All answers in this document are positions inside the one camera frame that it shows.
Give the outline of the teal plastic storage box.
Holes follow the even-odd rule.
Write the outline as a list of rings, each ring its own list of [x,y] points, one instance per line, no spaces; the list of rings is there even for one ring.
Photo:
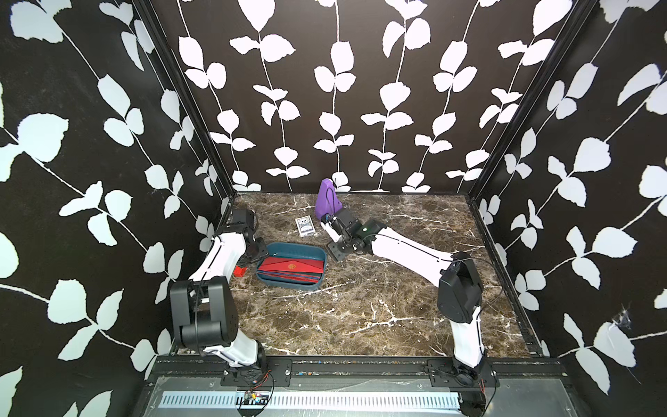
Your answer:
[[[324,275],[321,278],[321,281],[315,284],[285,283],[284,281],[271,280],[267,276],[259,274],[258,268],[265,260],[264,259],[258,264],[256,271],[256,276],[262,283],[267,284],[267,286],[291,288],[302,291],[314,291],[320,288],[321,284],[324,281],[325,272],[327,270],[327,253],[322,248],[310,245],[296,244],[296,243],[270,243],[269,246],[267,247],[267,250],[269,251],[268,257],[277,256],[284,258],[321,260],[324,262],[325,270],[324,270]]]

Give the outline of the red envelope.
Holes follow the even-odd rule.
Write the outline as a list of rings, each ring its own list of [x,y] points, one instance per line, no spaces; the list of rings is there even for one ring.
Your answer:
[[[325,265],[321,260],[271,256],[258,268],[260,275],[285,283],[315,284],[321,281]]]

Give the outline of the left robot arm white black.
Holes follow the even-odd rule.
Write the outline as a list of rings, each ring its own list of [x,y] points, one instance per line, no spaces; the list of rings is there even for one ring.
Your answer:
[[[212,238],[201,266],[170,290],[175,343],[201,356],[213,355],[232,368],[267,369],[260,342],[240,330],[236,303],[229,286],[234,271],[267,257],[267,245],[255,236],[255,212],[233,210]]]

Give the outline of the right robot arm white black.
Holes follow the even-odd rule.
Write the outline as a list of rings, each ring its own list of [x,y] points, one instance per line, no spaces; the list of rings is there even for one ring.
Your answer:
[[[323,215],[321,226],[332,238],[328,250],[336,260],[352,254],[375,255],[434,285],[439,312],[451,325],[454,363],[461,368],[479,368],[485,357],[480,328],[483,283],[470,255],[434,250],[375,219],[363,223],[346,208]]]

